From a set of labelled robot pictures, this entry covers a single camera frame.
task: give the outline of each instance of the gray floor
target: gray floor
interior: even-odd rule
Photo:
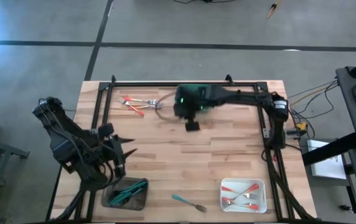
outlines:
[[[267,21],[271,3],[115,0],[103,41],[356,47],[356,1],[282,1]],[[94,42],[105,6],[106,0],[0,1],[0,40]],[[0,219],[7,223],[45,218],[59,166],[31,111],[46,96],[74,109],[92,50],[0,45],[0,141],[31,152],[26,161],[12,160],[0,189]],[[114,74],[119,80],[221,80],[231,74],[237,80],[282,79],[292,95],[333,80],[334,70],[347,65],[356,65],[356,52],[102,47],[91,79]],[[332,90],[329,98],[335,110],[312,120],[319,138],[353,131],[340,91]],[[307,115],[326,109],[319,98]],[[319,218],[356,223],[356,215],[337,208],[349,203],[344,187],[311,187]]]

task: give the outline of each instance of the wooden table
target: wooden table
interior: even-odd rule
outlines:
[[[267,81],[269,91],[286,97],[283,81]],[[99,82],[84,82],[78,99],[74,121],[83,129],[91,128]],[[253,91],[250,87],[229,87]],[[103,190],[96,194],[93,222],[274,222],[273,197],[266,162],[261,159],[262,133],[257,109],[254,106],[223,105],[198,116],[201,131],[188,133],[184,122],[172,123],[144,110],[141,117],[119,102],[121,96],[144,100],[159,99],[174,91],[172,87],[114,87],[109,120],[115,134],[133,138],[123,144],[124,151],[138,148],[126,161],[127,176],[149,179],[146,207],[142,211],[102,207]],[[98,124],[101,123],[105,96]],[[164,101],[161,113],[173,118],[173,97]],[[286,128],[293,128],[289,118]],[[297,141],[287,140],[298,146]],[[301,153],[287,147],[282,151],[289,188],[300,204],[316,217],[314,202]],[[268,210],[259,213],[227,213],[219,205],[219,186],[222,179],[261,179],[266,184]],[[60,215],[70,203],[80,185],[77,173],[62,170],[51,218]],[[208,208],[207,213],[171,198],[178,194]],[[284,197],[279,193],[283,214],[287,217]]]

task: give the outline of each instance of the wooden tabletop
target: wooden tabletop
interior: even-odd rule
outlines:
[[[268,82],[269,91],[286,97],[283,81]],[[99,82],[83,82],[74,121],[83,129],[91,128]],[[253,91],[249,87],[231,89]],[[105,208],[96,193],[94,222],[274,222],[273,197],[266,162],[261,159],[264,149],[260,121],[254,106],[223,105],[197,117],[201,131],[188,133],[183,121],[161,120],[153,110],[143,110],[144,117],[128,110],[119,102],[121,96],[143,100],[160,99],[175,90],[173,87],[113,88],[109,123],[115,134],[133,138],[123,144],[124,151],[138,148],[126,161],[128,177],[149,180],[148,199],[142,211]],[[105,104],[104,95],[98,125]],[[173,97],[166,98],[161,114],[174,118]],[[293,128],[289,118],[286,128]],[[298,146],[297,141],[287,140]],[[289,188],[300,204],[316,217],[314,202],[301,153],[287,147],[282,150]],[[219,204],[219,187],[224,178],[261,179],[266,184],[268,210],[260,213],[223,212]],[[70,203],[80,185],[77,173],[60,175],[51,218],[60,215]],[[171,198],[178,194],[208,208],[207,213]],[[287,217],[283,194],[279,197],[284,217]]]

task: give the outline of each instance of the teal-handled fork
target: teal-handled fork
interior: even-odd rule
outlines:
[[[201,211],[201,212],[207,212],[207,208],[204,207],[203,205],[195,205],[194,203],[190,203],[188,201],[186,201],[185,199],[183,199],[182,197],[176,195],[176,194],[173,194],[172,195],[172,198],[175,199],[175,200],[178,200],[180,202],[184,202],[188,205],[193,205],[197,210]]]

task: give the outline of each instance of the white plastic tray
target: white plastic tray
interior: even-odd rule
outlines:
[[[233,198],[237,194],[233,192],[228,192],[222,190],[222,186],[232,189],[236,192],[244,192],[246,189],[251,187],[253,184],[258,184],[258,190],[251,192],[258,196],[256,200],[248,199],[245,196],[239,196],[235,202],[238,203],[253,203],[258,205],[258,210],[253,210],[250,208],[238,206],[238,205],[229,205],[225,209],[222,207],[222,197]],[[225,178],[221,181],[220,186],[220,205],[224,212],[253,212],[253,213],[265,213],[266,212],[266,195],[265,195],[265,184],[262,180],[257,179],[234,179],[234,178]]]

